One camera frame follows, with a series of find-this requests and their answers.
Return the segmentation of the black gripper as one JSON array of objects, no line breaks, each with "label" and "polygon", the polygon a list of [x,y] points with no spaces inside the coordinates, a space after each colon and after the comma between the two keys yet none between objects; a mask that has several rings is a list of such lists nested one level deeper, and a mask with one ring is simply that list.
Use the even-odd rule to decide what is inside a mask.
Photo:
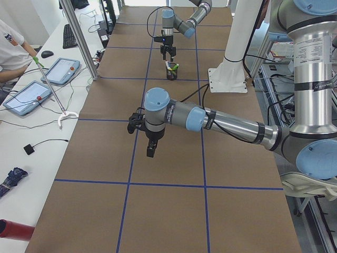
[{"label": "black gripper", "polygon": [[148,138],[148,146],[146,149],[146,156],[153,158],[155,155],[155,150],[157,147],[158,140],[160,140],[162,137],[164,137],[165,129],[162,129],[161,131],[154,132],[150,130],[146,130],[145,134]]},{"label": "black gripper", "polygon": [[176,54],[176,47],[173,46],[174,37],[173,35],[169,36],[161,36],[160,42],[161,45],[161,54],[163,55],[163,60],[166,60],[166,53],[170,54],[170,61],[174,61],[174,57]]}]

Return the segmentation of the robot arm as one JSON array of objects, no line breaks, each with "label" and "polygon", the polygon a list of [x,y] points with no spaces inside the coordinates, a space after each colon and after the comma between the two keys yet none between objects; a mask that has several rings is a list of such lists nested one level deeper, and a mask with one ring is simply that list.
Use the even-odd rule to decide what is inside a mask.
[{"label": "robot arm", "polygon": [[170,55],[170,62],[176,56],[174,42],[174,29],[190,38],[195,33],[195,28],[206,17],[212,9],[212,1],[191,1],[197,6],[197,10],[187,20],[182,20],[172,9],[162,10],[161,36],[154,38],[155,42],[162,43],[160,47],[163,60],[166,61],[166,54]]},{"label": "robot arm", "polygon": [[264,105],[264,122],[196,105],[188,99],[177,101],[160,87],[144,97],[141,130],[148,138],[146,154],[153,157],[167,124],[189,131],[202,129],[228,134],[250,144],[259,144],[293,164],[301,173],[316,179],[336,176],[336,126],[332,120],[331,39],[336,31],[336,1],[271,1],[268,9],[269,39],[294,43],[294,90],[288,97],[294,105],[294,121],[286,127],[282,105],[274,92],[258,96]]}]

